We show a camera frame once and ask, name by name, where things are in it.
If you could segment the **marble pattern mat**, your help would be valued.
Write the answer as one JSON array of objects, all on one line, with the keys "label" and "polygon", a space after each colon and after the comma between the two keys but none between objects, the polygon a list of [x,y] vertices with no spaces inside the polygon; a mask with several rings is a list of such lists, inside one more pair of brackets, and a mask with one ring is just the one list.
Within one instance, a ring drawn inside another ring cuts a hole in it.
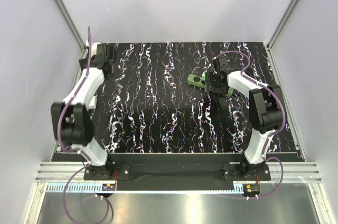
[{"label": "marble pattern mat", "polygon": [[228,51],[239,68],[266,83],[275,77],[259,42],[114,43],[114,72],[95,93],[94,137],[113,153],[242,153],[252,127],[248,99],[221,97],[189,86],[189,74],[212,68]]}]

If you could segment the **white charger plug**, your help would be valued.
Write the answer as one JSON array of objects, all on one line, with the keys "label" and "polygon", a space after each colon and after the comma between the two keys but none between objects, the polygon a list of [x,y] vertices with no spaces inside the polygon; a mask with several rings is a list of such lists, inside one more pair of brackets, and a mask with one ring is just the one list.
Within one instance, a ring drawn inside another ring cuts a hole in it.
[{"label": "white charger plug", "polygon": [[97,105],[97,97],[94,96],[92,97],[89,105],[88,105],[88,109],[96,109],[96,105]]}]

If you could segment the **aluminium frame rail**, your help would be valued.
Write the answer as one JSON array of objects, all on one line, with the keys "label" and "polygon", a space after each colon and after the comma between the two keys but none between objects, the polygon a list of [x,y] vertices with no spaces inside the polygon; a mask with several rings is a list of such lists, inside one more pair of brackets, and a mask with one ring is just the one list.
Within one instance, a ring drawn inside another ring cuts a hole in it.
[{"label": "aluminium frame rail", "polygon": [[35,181],[49,192],[242,194],[250,185],[320,183],[316,164],[270,162],[258,175],[236,175],[236,163],[124,163],[114,175],[95,175],[78,162],[43,162]]}]

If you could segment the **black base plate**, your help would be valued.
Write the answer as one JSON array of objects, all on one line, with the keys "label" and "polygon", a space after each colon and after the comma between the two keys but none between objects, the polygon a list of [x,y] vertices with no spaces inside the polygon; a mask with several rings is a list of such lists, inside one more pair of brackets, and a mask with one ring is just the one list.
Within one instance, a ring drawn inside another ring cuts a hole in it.
[{"label": "black base plate", "polygon": [[102,167],[85,169],[85,180],[128,181],[141,176],[179,178],[189,176],[214,177],[224,181],[270,181],[265,162],[249,164],[240,153],[180,153],[180,154],[110,154],[110,170]]}]

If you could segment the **green power strip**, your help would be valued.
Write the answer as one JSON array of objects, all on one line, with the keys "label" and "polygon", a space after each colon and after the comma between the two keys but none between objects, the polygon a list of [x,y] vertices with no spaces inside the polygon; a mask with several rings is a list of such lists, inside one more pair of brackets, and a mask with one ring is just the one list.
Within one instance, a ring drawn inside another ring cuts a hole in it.
[{"label": "green power strip", "polygon": [[187,84],[198,87],[207,94],[231,97],[237,93],[236,90],[227,85],[224,75],[214,72],[205,72],[205,84],[201,82],[201,76],[189,74]]}]

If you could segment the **green charger plug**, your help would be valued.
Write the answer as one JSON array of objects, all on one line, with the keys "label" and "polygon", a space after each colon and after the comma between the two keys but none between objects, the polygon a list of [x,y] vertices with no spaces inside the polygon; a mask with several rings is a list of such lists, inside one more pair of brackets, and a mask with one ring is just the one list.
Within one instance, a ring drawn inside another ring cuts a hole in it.
[{"label": "green charger plug", "polygon": [[203,84],[205,84],[205,72],[203,72],[202,76],[201,76],[201,82]]}]

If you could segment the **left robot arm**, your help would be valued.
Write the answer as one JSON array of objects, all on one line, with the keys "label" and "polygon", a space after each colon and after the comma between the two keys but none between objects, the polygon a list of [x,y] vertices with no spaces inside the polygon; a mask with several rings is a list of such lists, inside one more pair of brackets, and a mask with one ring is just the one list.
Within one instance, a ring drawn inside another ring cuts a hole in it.
[{"label": "left robot arm", "polygon": [[107,180],[114,175],[114,165],[94,137],[90,103],[105,78],[112,75],[116,51],[109,43],[90,44],[86,51],[86,58],[79,60],[79,81],[61,102],[51,105],[53,132],[62,150],[78,153],[88,163],[86,171]]}]

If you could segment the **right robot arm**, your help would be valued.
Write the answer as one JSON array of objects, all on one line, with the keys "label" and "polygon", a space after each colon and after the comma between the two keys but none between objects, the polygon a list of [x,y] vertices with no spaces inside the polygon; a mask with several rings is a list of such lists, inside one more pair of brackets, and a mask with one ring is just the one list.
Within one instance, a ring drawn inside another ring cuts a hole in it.
[{"label": "right robot arm", "polygon": [[225,170],[225,173],[234,178],[254,179],[264,171],[267,147],[272,137],[285,126],[287,116],[281,87],[255,80],[244,70],[231,67],[225,57],[214,58],[213,67],[205,74],[205,92],[226,94],[233,89],[244,95],[249,101],[252,127],[249,145],[240,164],[232,170]]}]

